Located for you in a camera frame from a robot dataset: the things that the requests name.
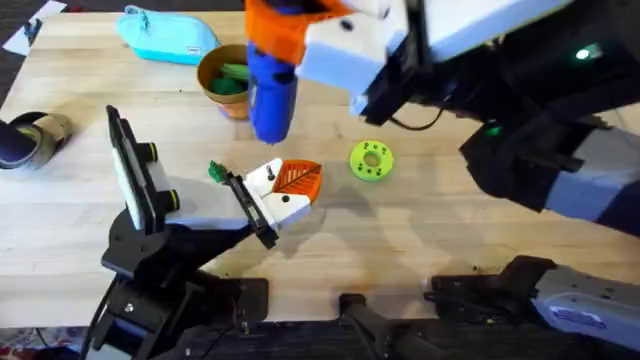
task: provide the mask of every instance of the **green light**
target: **green light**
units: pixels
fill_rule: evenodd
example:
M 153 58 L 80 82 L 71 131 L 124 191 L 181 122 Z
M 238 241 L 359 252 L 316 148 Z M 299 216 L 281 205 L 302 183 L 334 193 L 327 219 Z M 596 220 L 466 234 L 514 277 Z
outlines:
M 591 55 L 591 52 L 589 52 L 589 50 L 582 49 L 576 53 L 576 58 L 578 60 L 587 60 L 590 55 Z
M 500 135 L 501 132 L 502 132 L 502 126 L 495 126 L 490 129 L 487 129 L 487 131 L 485 131 L 485 134 L 491 137 L 495 137 Z

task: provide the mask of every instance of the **green toy ring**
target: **green toy ring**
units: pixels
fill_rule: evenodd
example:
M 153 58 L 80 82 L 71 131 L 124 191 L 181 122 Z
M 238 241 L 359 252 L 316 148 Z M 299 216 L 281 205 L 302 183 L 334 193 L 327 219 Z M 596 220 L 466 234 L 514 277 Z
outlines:
M 393 154 L 379 141 L 366 140 L 356 145 L 349 160 L 351 171 L 364 181 L 378 181 L 393 167 Z

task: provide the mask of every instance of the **light blue pouch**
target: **light blue pouch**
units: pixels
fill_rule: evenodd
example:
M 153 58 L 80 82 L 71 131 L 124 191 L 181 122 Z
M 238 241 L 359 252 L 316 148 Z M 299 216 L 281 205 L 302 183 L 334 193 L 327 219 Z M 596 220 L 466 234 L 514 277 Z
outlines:
M 198 65 L 220 45 L 214 32 L 192 16 L 169 14 L 128 5 L 116 24 L 120 36 L 141 58 Z

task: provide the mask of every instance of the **blue cylinder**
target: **blue cylinder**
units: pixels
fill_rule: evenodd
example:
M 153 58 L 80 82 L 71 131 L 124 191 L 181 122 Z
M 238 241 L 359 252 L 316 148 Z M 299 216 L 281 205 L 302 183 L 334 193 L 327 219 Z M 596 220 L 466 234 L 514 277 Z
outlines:
M 256 137 L 267 144 L 284 140 L 295 109 L 295 66 L 277 60 L 253 43 L 248 46 L 249 120 Z

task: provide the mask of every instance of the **orange toy piece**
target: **orange toy piece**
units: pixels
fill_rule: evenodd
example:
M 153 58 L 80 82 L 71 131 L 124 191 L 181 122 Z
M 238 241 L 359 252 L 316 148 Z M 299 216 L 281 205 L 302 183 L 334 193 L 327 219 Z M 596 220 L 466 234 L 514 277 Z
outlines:
M 321 184 L 322 165 L 308 160 L 284 160 L 271 191 L 306 195 L 313 204 Z
M 287 15 L 272 9 L 267 0 L 245 0 L 245 22 L 249 40 L 270 56 L 298 65 L 305 52 L 304 35 L 310 24 L 344 16 L 353 10 L 340 0 L 306 0 L 326 11 L 312 14 Z

